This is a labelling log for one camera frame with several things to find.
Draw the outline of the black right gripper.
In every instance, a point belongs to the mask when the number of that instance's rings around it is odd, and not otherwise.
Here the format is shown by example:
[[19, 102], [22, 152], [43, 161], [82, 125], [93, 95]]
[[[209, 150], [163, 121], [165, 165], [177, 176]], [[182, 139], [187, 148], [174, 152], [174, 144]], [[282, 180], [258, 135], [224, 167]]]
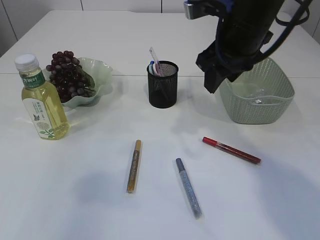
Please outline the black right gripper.
[[196, 65], [204, 72], [204, 87], [214, 94], [225, 79], [235, 81], [261, 61], [261, 48], [273, 33], [218, 31], [215, 40], [198, 54]]

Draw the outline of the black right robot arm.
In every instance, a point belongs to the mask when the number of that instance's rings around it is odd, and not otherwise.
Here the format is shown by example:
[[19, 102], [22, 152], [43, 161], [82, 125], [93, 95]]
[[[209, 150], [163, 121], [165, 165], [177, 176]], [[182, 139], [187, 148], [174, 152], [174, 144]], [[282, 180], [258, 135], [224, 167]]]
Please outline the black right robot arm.
[[204, 87], [213, 94], [225, 79], [235, 81], [262, 56], [273, 34], [270, 27], [282, 0], [216, 0], [208, 10], [218, 14], [215, 40], [201, 52], [196, 65], [204, 72]]

